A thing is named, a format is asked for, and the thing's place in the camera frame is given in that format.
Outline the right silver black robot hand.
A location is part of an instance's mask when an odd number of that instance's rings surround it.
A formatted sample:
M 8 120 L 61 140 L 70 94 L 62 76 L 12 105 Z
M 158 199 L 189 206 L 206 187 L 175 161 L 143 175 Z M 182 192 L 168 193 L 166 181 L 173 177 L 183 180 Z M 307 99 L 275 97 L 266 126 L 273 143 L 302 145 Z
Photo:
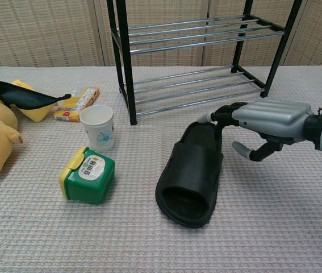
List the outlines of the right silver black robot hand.
M 235 102 L 224 105 L 214 112 L 201 115 L 197 121 L 216 121 L 222 128 L 240 126 L 257 132 L 266 140 L 257 150 L 251 150 L 234 141 L 232 147 L 244 158 L 260 162 L 282 147 L 305 140 L 303 126 L 305 120 L 313 116 L 311 105 L 302 102 L 262 98 L 252 102 Z

